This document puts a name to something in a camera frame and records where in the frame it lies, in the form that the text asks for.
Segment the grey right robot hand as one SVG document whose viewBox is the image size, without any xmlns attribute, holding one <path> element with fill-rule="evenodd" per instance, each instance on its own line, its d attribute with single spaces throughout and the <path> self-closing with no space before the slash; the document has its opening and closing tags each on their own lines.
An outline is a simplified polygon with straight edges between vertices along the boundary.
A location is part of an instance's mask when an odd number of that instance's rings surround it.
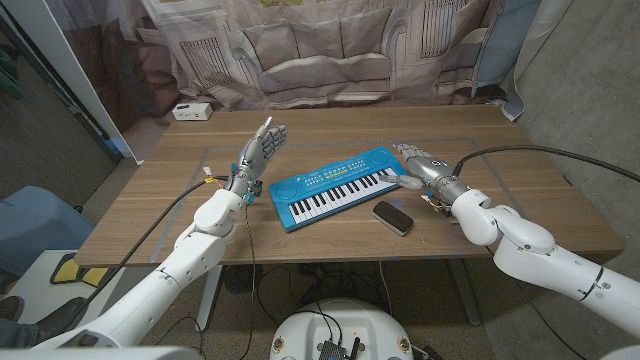
<svg viewBox="0 0 640 360">
<path fill-rule="evenodd" d="M 411 175 L 382 175 L 383 182 L 398 184 L 410 190 L 428 188 L 433 197 L 446 205 L 452 205 L 470 187 L 458 180 L 453 169 L 443 160 L 409 144 L 395 144 Z"/>
</svg>

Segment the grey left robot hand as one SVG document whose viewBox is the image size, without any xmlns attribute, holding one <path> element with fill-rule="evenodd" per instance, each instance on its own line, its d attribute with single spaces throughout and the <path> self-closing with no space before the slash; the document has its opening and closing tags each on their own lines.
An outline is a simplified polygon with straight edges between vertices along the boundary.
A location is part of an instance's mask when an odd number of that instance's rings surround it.
<svg viewBox="0 0 640 360">
<path fill-rule="evenodd" d="M 285 125 L 272 127 L 268 117 L 240 151 L 236 168 L 224 189 L 239 196 L 251 190 L 267 167 L 269 159 L 286 143 Z"/>
</svg>

